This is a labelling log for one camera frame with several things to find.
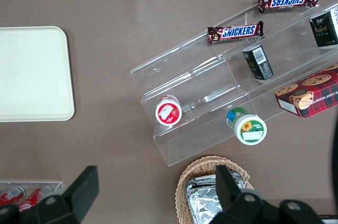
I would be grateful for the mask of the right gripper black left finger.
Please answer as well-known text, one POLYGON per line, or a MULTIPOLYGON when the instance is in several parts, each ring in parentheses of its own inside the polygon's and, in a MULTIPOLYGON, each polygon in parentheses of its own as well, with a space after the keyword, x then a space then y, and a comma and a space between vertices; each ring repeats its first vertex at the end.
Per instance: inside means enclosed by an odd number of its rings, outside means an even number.
POLYGON ((99 193, 98 167, 87 166, 62 193, 25 212, 25 223, 82 223, 99 193))

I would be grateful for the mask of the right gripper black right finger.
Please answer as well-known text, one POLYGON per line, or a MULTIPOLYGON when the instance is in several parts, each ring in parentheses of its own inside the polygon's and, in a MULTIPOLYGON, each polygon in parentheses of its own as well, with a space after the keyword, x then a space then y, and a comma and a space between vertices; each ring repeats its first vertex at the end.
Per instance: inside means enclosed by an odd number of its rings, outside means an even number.
POLYGON ((216 193, 222 211, 211 223, 274 223, 266 215, 267 203, 253 190, 241 190, 235 183, 226 166, 218 165, 216 174, 216 193))

